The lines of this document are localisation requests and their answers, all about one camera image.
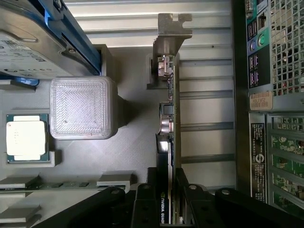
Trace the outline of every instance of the warning label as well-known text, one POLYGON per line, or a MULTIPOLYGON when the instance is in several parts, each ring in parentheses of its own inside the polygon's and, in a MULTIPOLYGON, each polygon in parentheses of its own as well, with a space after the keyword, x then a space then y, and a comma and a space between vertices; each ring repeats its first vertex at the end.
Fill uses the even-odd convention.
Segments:
POLYGON ((37 79, 71 76, 43 55, 2 33, 0 33, 0 72, 37 79))
POLYGON ((266 194, 265 124, 251 124, 251 196, 264 203, 266 194))

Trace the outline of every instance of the metal mesh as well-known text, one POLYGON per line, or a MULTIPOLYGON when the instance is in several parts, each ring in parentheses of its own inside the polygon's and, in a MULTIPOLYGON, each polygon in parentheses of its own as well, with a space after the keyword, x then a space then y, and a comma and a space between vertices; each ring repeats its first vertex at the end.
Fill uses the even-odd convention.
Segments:
POLYGON ((273 95, 304 91, 304 0, 271 0, 273 95))
POLYGON ((296 132, 304 132, 304 118, 302 117, 274 117, 273 128, 296 132))

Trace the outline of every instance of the usb port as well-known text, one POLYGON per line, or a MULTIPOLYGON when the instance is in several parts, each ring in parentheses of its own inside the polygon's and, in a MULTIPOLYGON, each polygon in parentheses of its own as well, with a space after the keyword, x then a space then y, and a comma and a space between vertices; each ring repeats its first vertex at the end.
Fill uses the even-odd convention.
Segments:
POLYGON ((250 85, 253 86, 255 84, 255 73, 250 73, 250 85))
POLYGON ((253 35, 255 36, 257 34, 257 21, 254 21, 253 24, 253 35))
POLYGON ((255 72, 255 84, 257 84, 258 83, 258 72, 256 71, 255 72))
POLYGON ((248 38, 251 39, 253 35, 253 28, 252 25, 248 25, 248 38))
POLYGON ((257 55, 254 55, 254 66, 257 67, 257 65, 258 65, 257 55))
POLYGON ((249 69, 253 69, 255 67, 254 57, 249 57, 249 69))

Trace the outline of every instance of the metal bracket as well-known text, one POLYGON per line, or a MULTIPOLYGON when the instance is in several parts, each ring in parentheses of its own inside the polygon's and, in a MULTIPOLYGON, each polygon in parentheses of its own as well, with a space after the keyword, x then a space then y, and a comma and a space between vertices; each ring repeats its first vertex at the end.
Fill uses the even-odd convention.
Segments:
POLYGON ((192 14, 179 14, 178 20, 173 20, 173 14, 160 13, 158 15, 158 36, 153 43, 152 73, 148 89, 166 87, 158 85, 158 61, 157 57, 163 55, 176 56, 184 40, 192 37, 192 30, 182 25, 186 21, 192 21, 192 14))
POLYGON ((41 218, 40 215, 35 215, 40 209, 40 205, 23 205, 22 203, 16 203, 0 213, 0 226, 29 227, 27 225, 33 225, 33 220, 37 221, 41 218))
POLYGON ((33 85, 27 85, 25 83, 17 82, 14 80, 1 80, 0 89, 7 91, 31 91, 35 92, 36 87, 33 85))
POLYGON ((50 151, 49 152, 49 161, 47 162, 20 162, 20 163, 9 163, 7 159, 7 153, 3 153, 1 156, 5 168, 45 168, 45 167, 55 167, 61 163, 61 151, 50 151))
POLYGON ((121 174, 103 174, 100 179, 96 182, 96 186, 124 186, 125 192, 130 190, 132 184, 132 174, 121 173, 121 174))
POLYGON ((141 184, 137 188, 131 228, 160 227, 155 186, 141 184))

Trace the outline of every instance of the rear i/o panel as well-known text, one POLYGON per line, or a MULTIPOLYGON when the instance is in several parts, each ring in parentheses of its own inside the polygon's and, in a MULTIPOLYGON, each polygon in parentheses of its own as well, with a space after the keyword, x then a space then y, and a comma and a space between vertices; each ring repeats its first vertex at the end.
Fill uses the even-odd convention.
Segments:
POLYGON ((304 219, 304 1, 250 2, 250 194, 304 219))

